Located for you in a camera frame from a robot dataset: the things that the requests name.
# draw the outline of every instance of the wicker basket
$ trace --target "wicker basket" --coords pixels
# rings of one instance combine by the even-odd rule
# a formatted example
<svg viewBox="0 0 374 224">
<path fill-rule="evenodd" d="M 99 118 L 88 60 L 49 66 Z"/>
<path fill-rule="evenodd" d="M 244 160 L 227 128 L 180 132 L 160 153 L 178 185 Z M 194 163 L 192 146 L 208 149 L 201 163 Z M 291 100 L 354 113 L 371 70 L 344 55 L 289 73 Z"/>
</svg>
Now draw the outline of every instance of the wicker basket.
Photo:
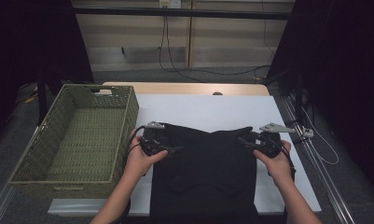
<svg viewBox="0 0 374 224">
<path fill-rule="evenodd" d="M 64 85 L 10 184 L 36 198 L 108 197 L 138 109 L 131 86 Z"/>
</svg>

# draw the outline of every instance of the white table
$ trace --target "white table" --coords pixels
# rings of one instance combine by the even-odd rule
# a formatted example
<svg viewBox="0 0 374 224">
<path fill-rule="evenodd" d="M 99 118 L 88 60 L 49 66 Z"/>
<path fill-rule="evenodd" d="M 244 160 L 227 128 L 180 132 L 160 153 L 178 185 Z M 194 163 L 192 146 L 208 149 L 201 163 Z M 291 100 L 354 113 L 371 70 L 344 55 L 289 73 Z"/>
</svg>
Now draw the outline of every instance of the white table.
<svg viewBox="0 0 374 224">
<path fill-rule="evenodd" d="M 206 132 L 233 130 L 252 126 L 255 131 L 270 122 L 284 125 L 283 119 L 271 96 L 247 95 L 186 95 L 186 94 L 137 94 L 139 115 L 136 126 L 149 121 L 161 121 L 186 126 Z M 292 142 L 288 133 L 282 139 Z M 296 185 L 314 212 L 320 212 L 312 185 L 306 176 L 295 148 L 291 158 L 296 172 Z M 132 194 L 130 216 L 148 216 L 152 171 L 148 172 Z M 48 212 L 60 216 L 94 216 L 105 199 L 55 199 Z M 255 205 L 260 215 L 278 215 L 284 210 L 283 199 L 274 186 L 262 162 L 257 163 Z"/>
</svg>

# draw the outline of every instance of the human arm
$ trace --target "human arm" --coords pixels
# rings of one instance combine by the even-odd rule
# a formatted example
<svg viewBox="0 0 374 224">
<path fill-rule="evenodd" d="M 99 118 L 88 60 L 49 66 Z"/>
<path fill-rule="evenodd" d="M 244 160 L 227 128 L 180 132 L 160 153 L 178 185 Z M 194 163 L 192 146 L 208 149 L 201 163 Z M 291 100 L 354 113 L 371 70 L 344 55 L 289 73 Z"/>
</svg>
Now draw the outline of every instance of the human arm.
<svg viewBox="0 0 374 224">
<path fill-rule="evenodd" d="M 99 213 L 90 222 L 91 224 L 107 224 L 120 217 L 128 205 L 134 187 L 140 178 L 148 172 L 152 164 L 162 160 L 167 155 L 167 150 L 163 150 L 149 157 L 138 144 L 139 139 L 134 137 L 123 175 Z"/>
<path fill-rule="evenodd" d="M 289 152 L 291 144 L 286 141 L 282 142 L 285 149 Z M 268 168 L 274 184 L 282 194 L 291 222 L 293 224 L 322 223 L 297 189 L 291 177 L 291 167 L 288 158 L 283 153 L 280 153 L 277 157 L 270 159 L 258 150 L 254 150 L 254 155 Z"/>
</svg>

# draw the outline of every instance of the basket handle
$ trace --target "basket handle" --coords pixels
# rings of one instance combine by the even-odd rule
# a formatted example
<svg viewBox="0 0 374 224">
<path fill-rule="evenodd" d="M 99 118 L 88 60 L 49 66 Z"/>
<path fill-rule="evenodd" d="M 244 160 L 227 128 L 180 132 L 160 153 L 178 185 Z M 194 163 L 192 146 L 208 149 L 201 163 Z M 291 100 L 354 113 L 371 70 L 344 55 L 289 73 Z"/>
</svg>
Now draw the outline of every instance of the basket handle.
<svg viewBox="0 0 374 224">
<path fill-rule="evenodd" d="M 72 186 L 70 186 L 70 187 L 65 187 L 65 186 L 63 186 L 63 187 L 53 187 L 53 190 L 55 190 L 55 191 L 62 191 L 62 190 L 83 190 L 84 188 L 82 188 L 82 187 L 72 187 Z"/>
<path fill-rule="evenodd" d="M 120 95 L 123 93 L 122 89 L 132 88 L 132 86 L 102 86 L 102 85 L 86 85 L 86 88 L 90 89 L 92 93 L 104 91 L 104 94 Z"/>
</svg>

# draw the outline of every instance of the black cloth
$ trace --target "black cloth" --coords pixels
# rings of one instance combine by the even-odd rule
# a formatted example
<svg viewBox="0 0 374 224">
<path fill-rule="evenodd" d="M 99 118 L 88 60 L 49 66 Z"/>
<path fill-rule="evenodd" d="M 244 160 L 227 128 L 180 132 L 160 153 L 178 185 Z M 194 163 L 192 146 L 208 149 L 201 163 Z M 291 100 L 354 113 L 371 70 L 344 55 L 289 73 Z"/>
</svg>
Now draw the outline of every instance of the black cloth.
<svg viewBox="0 0 374 224">
<path fill-rule="evenodd" d="M 170 147 L 154 164 L 150 216 L 158 223 L 258 223 L 256 159 L 237 137 L 251 127 L 206 133 L 165 124 Z"/>
</svg>

